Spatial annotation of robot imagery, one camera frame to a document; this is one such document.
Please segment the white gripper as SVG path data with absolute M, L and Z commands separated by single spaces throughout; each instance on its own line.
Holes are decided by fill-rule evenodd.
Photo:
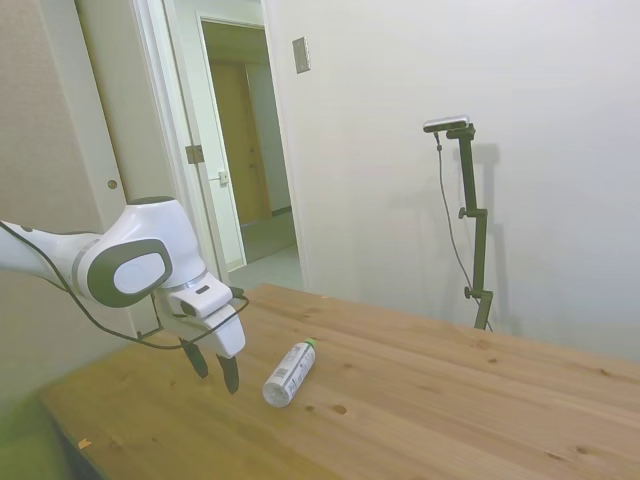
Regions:
M 200 378 L 209 374 L 199 348 L 214 351 L 227 391 L 234 395 L 240 384 L 235 355 L 245 346 L 244 330 L 230 293 L 159 292 L 161 322 L 164 328 L 182 338 L 180 345 Z

